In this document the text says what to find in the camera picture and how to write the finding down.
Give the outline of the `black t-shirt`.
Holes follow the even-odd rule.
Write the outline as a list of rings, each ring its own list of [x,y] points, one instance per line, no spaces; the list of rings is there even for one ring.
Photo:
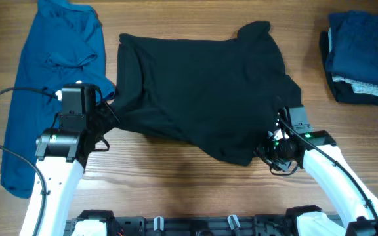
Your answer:
[[[301,105],[270,23],[225,41],[121,34],[117,95],[122,130],[190,142],[211,157],[247,166],[276,130],[278,112]]]

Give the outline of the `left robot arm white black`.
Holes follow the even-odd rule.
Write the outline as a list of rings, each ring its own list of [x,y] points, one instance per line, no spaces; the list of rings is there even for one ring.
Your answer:
[[[21,235],[63,235],[87,160],[119,119],[98,86],[68,84],[62,109],[36,140],[36,179]]]

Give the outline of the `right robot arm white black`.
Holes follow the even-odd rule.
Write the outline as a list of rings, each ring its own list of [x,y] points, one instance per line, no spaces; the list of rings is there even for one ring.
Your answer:
[[[275,176],[303,169],[325,192],[341,221],[337,224],[316,205],[298,206],[285,213],[285,234],[378,235],[378,198],[350,168],[330,134],[313,131],[304,106],[280,109],[276,130],[268,133],[255,155]]]

